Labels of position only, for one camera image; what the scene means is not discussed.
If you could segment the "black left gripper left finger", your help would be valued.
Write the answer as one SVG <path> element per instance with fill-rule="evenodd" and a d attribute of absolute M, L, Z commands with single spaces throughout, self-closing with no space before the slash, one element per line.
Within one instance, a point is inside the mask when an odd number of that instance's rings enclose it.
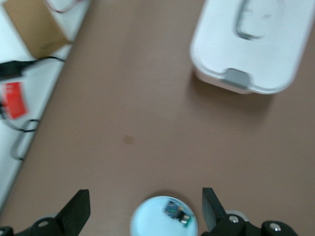
<path fill-rule="evenodd" d="M 14 233 L 12 227 L 1 227 L 2 236 L 77 236 L 90 217 L 90 193 L 80 189 L 54 217 L 37 220 L 25 230 Z"/>

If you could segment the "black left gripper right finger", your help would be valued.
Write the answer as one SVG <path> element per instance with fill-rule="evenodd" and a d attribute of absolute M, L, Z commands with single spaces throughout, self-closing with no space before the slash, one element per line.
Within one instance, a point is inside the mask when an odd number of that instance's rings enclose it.
<path fill-rule="evenodd" d="M 202 213 L 208 231 L 204 236 L 297 236 L 287 224 L 265 221 L 260 227 L 236 210 L 225 210 L 212 188 L 202 189 Z"/>

